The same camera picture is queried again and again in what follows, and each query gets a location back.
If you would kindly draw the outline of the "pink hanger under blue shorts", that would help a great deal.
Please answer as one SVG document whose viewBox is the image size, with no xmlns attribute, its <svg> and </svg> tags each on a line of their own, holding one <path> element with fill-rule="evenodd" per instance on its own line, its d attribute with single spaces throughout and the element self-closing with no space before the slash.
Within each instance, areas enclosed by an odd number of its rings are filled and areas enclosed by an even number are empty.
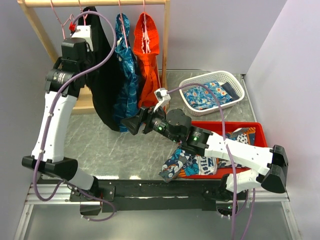
<svg viewBox="0 0 320 240">
<path fill-rule="evenodd" d="M 127 40 L 125 22 L 124 22 L 124 19 L 123 19 L 123 13 L 122 13 L 122 7 L 121 7 L 121 1 L 120 0 L 118 0 L 118 6 L 119 6 L 119 14 L 120 14 L 119 17 L 120 17 L 120 22 L 121 22 L 121 25 L 122 25 L 122 33 L 123 33 L 123 36 L 124 36 L 125 46 L 126 46 L 126 48 L 128 48 L 128 40 Z"/>
</svg>

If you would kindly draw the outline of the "pink hanger under orange shorts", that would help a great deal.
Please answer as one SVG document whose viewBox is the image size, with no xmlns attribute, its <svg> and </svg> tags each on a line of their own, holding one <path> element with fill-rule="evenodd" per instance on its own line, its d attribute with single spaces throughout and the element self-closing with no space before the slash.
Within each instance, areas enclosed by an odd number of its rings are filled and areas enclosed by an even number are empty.
<svg viewBox="0 0 320 240">
<path fill-rule="evenodd" d="M 145 9 L 145 0 L 142 1 L 142 5 L 143 5 L 143 31 L 142 31 L 142 36 L 143 36 L 143 41 L 144 41 L 144 50 L 143 52 L 145 54 L 149 54 L 151 52 L 150 49 L 150 38 L 149 38 L 149 34 L 148 34 L 148 29 L 147 29 L 147 17 L 146 17 L 146 9 Z"/>
</svg>

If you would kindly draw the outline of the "dark navy cloth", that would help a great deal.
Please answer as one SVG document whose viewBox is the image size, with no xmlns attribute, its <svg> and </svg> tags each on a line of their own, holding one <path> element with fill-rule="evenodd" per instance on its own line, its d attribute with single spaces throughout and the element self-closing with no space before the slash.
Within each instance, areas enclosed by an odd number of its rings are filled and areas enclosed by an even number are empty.
<svg viewBox="0 0 320 240">
<path fill-rule="evenodd" d="M 222 84 L 221 87 L 232 97 L 233 101 L 236 101 L 240 98 L 229 82 Z"/>
</svg>

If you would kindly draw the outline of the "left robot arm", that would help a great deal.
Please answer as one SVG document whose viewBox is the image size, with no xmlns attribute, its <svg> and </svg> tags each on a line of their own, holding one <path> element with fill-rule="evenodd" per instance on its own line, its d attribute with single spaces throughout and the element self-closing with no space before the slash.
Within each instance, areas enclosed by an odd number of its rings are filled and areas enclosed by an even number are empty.
<svg viewBox="0 0 320 240">
<path fill-rule="evenodd" d="M 45 77 L 45 107 L 37 142 L 31 155 L 22 158 L 22 165 L 33 170 L 34 184 L 42 173 L 68 182 L 88 201 L 94 201 L 101 196 L 98 179 L 64 154 L 70 116 L 87 79 L 86 74 L 74 76 L 92 66 L 94 55 L 88 42 L 79 37 L 65 39 L 61 50 L 62 56 Z"/>
</svg>

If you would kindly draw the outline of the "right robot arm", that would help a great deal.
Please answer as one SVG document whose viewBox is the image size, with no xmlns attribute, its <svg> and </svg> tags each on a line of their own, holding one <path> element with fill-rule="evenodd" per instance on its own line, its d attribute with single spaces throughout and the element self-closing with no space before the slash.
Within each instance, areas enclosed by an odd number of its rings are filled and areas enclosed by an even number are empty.
<svg viewBox="0 0 320 240">
<path fill-rule="evenodd" d="M 220 158 L 247 167 L 246 171 L 222 177 L 217 193 L 224 199 L 256 187 L 277 194 L 286 192 L 289 161 L 283 146 L 259 147 L 223 138 L 192 125 L 192 119 L 179 108 L 165 112 L 161 107 L 142 107 L 135 116 L 122 119 L 121 123 L 132 135 L 144 124 L 144 134 L 155 131 L 179 143 L 188 154 Z"/>
</svg>

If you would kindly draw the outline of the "black shorts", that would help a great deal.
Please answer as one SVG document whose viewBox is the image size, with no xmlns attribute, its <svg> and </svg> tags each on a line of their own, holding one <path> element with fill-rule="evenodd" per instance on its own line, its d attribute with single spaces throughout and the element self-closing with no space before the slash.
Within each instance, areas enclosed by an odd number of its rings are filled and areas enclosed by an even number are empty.
<svg viewBox="0 0 320 240">
<path fill-rule="evenodd" d="M 100 63 L 110 53 L 112 47 L 107 40 L 100 17 L 89 14 L 86 19 L 78 20 L 79 25 L 90 25 L 92 33 L 93 53 L 96 63 Z M 98 68 L 95 78 L 86 82 L 91 90 L 92 102 L 96 113 L 111 130 L 119 132 L 119 124 L 114 120 L 114 105 L 125 82 L 116 54 Z"/>
</svg>

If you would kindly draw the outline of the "orange shorts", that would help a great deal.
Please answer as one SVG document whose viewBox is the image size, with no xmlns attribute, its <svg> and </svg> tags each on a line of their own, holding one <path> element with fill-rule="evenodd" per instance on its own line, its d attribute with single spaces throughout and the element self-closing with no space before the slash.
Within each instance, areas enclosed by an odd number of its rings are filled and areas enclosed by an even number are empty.
<svg viewBox="0 0 320 240">
<path fill-rule="evenodd" d="M 155 106 L 158 101 L 154 92 L 162 87 L 157 62 L 157 56 L 160 53 L 159 34 L 154 20 L 149 14 L 145 14 L 147 20 L 147 32 L 150 39 L 150 53 L 143 52 L 145 49 L 143 41 L 143 13 L 139 16 L 133 33 L 133 53 L 137 57 L 137 63 L 142 76 L 142 91 L 138 99 L 138 107 Z"/>
</svg>

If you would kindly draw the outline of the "blue patterned shorts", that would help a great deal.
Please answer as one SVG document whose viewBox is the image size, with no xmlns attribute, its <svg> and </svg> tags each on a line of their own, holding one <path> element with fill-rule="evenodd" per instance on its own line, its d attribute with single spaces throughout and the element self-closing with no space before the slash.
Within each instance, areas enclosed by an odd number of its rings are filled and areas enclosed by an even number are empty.
<svg viewBox="0 0 320 240">
<path fill-rule="evenodd" d="M 129 42 L 130 21 L 122 13 L 128 48 L 126 48 L 120 14 L 116 16 L 115 33 L 116 47 L 115 54 L 119 68 L 124 75 L 123 86 L 117 96 L 116 104 L 113 106 L 113 119 L 119 126 L 120 132 L 126 132 L 128 129 L 121 124 L 121 120 L 134 116 L 138 112 L 138 100 L 140 95 L 139 83 L 141 80 L 138 63 Z"/>
</svg>

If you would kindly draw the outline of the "blue floral cloth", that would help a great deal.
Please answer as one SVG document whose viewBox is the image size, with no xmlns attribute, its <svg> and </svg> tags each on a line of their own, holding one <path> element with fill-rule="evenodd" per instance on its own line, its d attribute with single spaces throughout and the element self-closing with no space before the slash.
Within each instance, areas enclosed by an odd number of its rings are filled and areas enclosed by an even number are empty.
<svg viewBox="0 0 320 240">
<path fill-rule="evenodd" d="M 207 82 L 204 85 L 209 88 L 218 99 L 220 105 L 232 102 L 234 98 L 217 82 Z M 183 91 L 183 95 L 187 103 L 196 110 L 205 110 L 217 107 L 217 103 L 207 89 L 201 86 L 192 86 L 188 90 Z"/>
</svg>

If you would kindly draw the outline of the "red plastic tray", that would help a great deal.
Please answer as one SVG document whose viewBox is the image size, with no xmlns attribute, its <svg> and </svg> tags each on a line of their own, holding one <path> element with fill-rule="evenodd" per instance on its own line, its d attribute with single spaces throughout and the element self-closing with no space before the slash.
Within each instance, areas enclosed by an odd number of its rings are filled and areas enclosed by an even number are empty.
<svg viewBox="0 0 320 240">
<path fill-rule="evenodd" d="M 192 121 L 192 124 L 196 127 L 210 130 L 219 135 L 222 134 L 222 122 L 221 121 Z M 254 146 L 256 147 L 268 147 L 266 142 L 263 127 L 259 122 L 241 122 L 241 121 L 226 121 L 225 131 L 231 133 L 238 128 L 255 128 L 255 141 Z M 232 174 L 232 168 L 219 168 L 215 175 L 191 175 L 185 176 L 185 179 L 221 179 L 225 174 Z"/>
</svg>

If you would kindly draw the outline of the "white plastic basket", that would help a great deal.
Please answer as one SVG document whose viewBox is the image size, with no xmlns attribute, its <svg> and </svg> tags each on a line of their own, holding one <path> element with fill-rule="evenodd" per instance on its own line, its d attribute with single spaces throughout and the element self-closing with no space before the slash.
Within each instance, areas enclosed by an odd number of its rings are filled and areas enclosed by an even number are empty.
<svg viewBox="0 0 320 240">
<path fill-rule="evenodd" d="M 225 103 L 220 105 L 222 109 L 232 107 L 236 103 L 240 102 L 244 96 L 245 96 L 245 91 L 243 87 L 241 86 L 240 82 L 236 79 L 236 77 L 227 72 L 227 71 L 214 71 L 210 73 L 205 73 L 202 75 L 194 76 L 191 78 L 187 78 L 183 80 L 179 85 L 182 87 L 182 89 L 179 90 L 180 96 L 187 107 L 187 111 L 193 115 L 193 116 L 203 116 L 207 115 L 213 112 L 216 112 L 219 110 L 218 106 L 212 107 L 212 108 L 207 108 L 204 110 L 197 110 L 192 108 L 188 103 L 187 100 L 184 97 L 183 91 L 190 89 L 193 86 L 198 86 L 198 84 L 204 85 L 205 83 L 209 83 L 212 81 L 217 81 L 220 85 L 223 85 L 226 82 L 229 82 L 237 95 L 239 96 L 238 100 L 233 100 L 229 103 Z"/>
</svg>

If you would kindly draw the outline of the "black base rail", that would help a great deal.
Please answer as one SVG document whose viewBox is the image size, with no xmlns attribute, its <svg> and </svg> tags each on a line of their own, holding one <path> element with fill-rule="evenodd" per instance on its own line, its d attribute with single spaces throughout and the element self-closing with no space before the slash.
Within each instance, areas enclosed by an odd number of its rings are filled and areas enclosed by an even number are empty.
<svg viewBox="0 0 320 240">
<path fill-rule="evenodd" d="M 217 204 L 233 200 L 232 193 L 220 194 L 218 179 L 173 180 L 99 180 L 95 201 L 71 187 L 69 200 L 80 204 L 80 213 L 97 216 L 113 211 L 192 210 L 215 211 Z"/>
</svg>

